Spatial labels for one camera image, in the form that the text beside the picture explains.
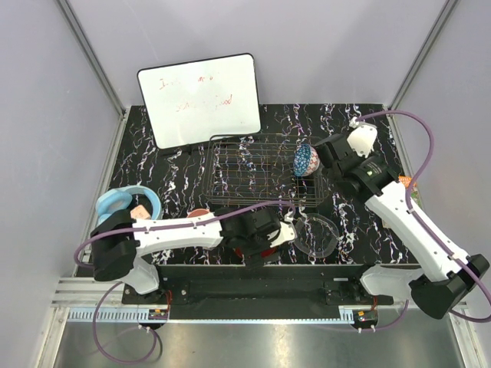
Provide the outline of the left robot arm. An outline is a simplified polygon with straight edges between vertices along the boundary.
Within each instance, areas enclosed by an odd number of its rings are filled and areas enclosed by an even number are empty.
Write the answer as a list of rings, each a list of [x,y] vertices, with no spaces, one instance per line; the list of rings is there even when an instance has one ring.
[[[103,215],[91,233],[95,281],[121,281],[148,303],[166,293],[157,267],[145,261],[152,253],[178,248],[238,249],[250,268],[264,265],[262,254],[297,237],[292,216],[270,208],[219,209],[194,218],[135,219],[127,209]]]

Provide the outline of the clear glass plate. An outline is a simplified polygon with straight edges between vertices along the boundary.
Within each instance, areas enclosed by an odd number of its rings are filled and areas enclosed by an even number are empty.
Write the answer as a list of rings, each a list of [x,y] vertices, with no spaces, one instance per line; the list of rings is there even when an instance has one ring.
[[[309,213],[295,223],[294,246],[309,257],[326,258],[337,248],[340,233],[333,221],[318,213]]]

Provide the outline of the red floral plate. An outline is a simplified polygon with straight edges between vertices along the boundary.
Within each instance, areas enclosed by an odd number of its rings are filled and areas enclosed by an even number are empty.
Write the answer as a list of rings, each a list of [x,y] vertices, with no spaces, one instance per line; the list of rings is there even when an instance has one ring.
[[[239,248],[235,248],[234,249],[234,252],[236,253],[237,256],[239,256],[240,258],[243,258],[244,257],[244,254],[242,253],[242,251],[239,249]],[[276,248],[270,248],[268,250],[264,250],[261,252],[261,257],[262,258],[267,258],[268,256],[270,255],[273,255],[276,253]]]

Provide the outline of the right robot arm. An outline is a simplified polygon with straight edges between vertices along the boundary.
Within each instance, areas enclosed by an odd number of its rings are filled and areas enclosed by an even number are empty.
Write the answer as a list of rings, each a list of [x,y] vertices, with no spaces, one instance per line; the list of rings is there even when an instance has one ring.
[[[418,269],[367,267],[348,285],[349,297],[365,304],[374,296],[412,300],[426,315],[441,319],[481,282],[489,270],[481,254],[469,255],[438,229],[406,194],[395,172],[366,148],[355,150],[335,134],[314,149],[338,190],[363,203],[403,242]]]

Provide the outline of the blue patterned bowl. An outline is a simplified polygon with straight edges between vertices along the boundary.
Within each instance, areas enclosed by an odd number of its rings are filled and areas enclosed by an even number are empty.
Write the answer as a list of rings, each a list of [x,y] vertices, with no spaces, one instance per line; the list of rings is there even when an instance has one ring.
[[[293,170],[297,177],[306,177],[314,173],[320,166],[317,151],[308,144],[302,144],[295,151]]]

